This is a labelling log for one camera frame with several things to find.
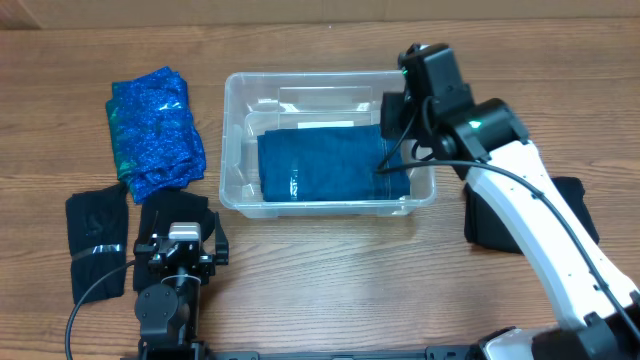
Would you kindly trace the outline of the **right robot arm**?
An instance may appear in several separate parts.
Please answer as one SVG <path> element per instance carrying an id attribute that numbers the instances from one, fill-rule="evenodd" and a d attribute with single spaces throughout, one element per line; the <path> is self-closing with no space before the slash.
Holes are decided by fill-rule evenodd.
<path id="1" fill-rule="evenodd" d="M 417 110 L 412 138 L 498 215 L 552 305 L 550 328 L 518 328 L 478 344 L 487 359 L 636 359 L 639 290 L 608 258 L 551 181 L 520 119 L 501 100 L 481 104 L 446 44 L 400 56 Z"/>

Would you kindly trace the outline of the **blue sparkly cloth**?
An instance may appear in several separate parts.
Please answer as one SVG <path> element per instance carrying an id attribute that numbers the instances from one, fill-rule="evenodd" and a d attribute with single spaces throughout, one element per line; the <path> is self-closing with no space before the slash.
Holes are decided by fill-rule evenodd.
<path id="1" fill-rule="evenodd" d="M 135 203 L 204 178 L 205 150 L 179 72 L 166 66 L 111 90 L 105 109 L 117 179 Z"/>

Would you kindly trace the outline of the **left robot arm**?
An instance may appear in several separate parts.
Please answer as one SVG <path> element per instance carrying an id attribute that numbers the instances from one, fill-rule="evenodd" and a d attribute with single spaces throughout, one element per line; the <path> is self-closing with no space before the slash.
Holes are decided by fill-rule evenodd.
<path id="1" fill-rule="evenodd" d="M 150 225 L 136 240 L 134 255 L 154 280 L 138 292 L 140 359 L 206 360 L 214 356 L 198 339 L 201 288 L 218 266 L 229 264 L 229 242 L 219 214 L 205 224 L 174 222 L 160 235 Z"/>

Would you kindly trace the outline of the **dark blue denim cloth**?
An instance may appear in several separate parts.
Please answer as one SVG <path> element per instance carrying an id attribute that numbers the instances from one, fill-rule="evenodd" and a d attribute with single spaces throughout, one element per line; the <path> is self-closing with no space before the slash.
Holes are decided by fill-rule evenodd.
<path id="1" fill-rule="evenodd" d="M 379 125 L 279 129 L 257 138 L 266 202 L 397 200 L 410 193 L 406 173 L 381 175 L 396 145 Z"/>

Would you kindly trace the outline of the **black cloth with tape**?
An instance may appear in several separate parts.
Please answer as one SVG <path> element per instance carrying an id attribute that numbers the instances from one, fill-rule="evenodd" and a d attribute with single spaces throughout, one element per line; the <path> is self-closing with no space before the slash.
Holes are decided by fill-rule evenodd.
<path id="1" fill-rule="evenodd" d="M 159 212 L 155 233 L 167 235 L 174 222 L 197 222 L 200 224 L 202 240 L 215 238 L 215 213 L 208 207 L 207 197 L 177 190 L 161 190 L 148 197 L 143 203 L 139 226 L 139 235 L 135 242 L 146 244 L 148 226 L 153 213 Z"/>

